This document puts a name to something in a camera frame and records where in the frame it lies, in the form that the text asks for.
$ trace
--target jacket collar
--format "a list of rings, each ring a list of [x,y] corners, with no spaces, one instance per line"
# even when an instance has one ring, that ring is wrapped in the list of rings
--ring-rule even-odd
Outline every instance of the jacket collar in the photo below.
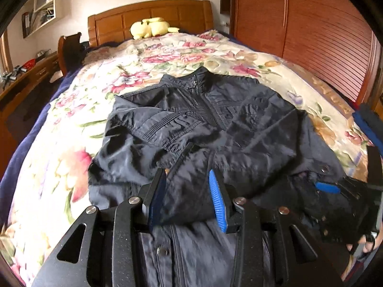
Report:
[[[196,71],[181,77],[164,74],[160,82],[167,82],[172,86],[191,89],[198,86],[199,92],[206,92],[211,86],[212,73],[205,67],[199,67]]]

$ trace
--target jacket zipper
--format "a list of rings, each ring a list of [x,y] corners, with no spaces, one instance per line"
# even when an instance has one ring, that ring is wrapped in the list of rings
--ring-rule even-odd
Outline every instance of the jacket zipper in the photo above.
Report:
[[[183,263],[182,263],[182,257],[181,257],[181,252],[179,251],[180,249],[180,244],[178,241],[178,236],[174,230],[174,226],[170,225],[170,233],[173,239],[173,245],[174,245],[174,259],[175,259],[175,264],[176,264],[176,269],[177,269],[177,277],[178,277],[178,286],[179,287],[186,287],[185,283],[185,275],[183,272]]]
[[[218,113],[214,110],[213,106],[211,103],[202,95],[200,95],[200,92],[198,91],[198,85],[197,85],[197,80],[194,80],[194,91],[196,95],[200,98],[201,104],[206,110],[206,114],[210,117],[210,119],[215,123],[217,127],[220,127],[222,130],[226,129],[226,126],[220,119],[220,116]]]

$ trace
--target bedpost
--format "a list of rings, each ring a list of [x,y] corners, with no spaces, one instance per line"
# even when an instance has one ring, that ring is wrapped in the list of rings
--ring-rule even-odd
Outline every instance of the bedpost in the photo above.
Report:
[[[214,28],[213,13],[211,11],[211,3],[209,0],[203,1],[203,13],[205,18],[205,30]]]
[[[69,71],[77,69],[81,65],[82,55],[80,37],[81,32],[67,37],[63,35],[59,39],[57,54],[63,76]]]
[[[96,16],[92,15],[88,17],[88,35],[89,35],[89,46],[99,46],[96,35]]]

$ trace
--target blue cloth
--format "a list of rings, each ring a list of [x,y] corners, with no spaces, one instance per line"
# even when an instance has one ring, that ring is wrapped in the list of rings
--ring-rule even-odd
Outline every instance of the blue cloth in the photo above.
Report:
[[[65,78],[62,80],[57,92],[51,98],[51,101],[60,96],[61,93],[65,92],[75,76],[78,74],[80,69],[68,73]],[[9,210],[11,208],[13,195],[15,193],[17,178],[20,173],[23,161],[34,142],[37,134],[39,133],[41,127],[43,126],[50,108],[50,104],[47,104],[41,111],[37,121],[33,125],[29,134],[24,138],[24,140],[19,144],[16,151],[14,152],[7,169],[5,170],[4,176],[0,182],[0,228],[3,224],[7,223]]]
[[[383,143],[375,135],[372,129],[367,125],[365,120],[362,119],[359,111],[352,114],[354,122],[359,126],[361,131],[371,140],[371,142],[378,148],[380,156],[383,156]]]

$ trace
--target window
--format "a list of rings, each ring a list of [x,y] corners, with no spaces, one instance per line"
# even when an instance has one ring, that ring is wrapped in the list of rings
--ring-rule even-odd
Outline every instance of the window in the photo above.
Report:
[[[11,55],[9,53],[7,30],[0,37],[0,74],[13,69]]]

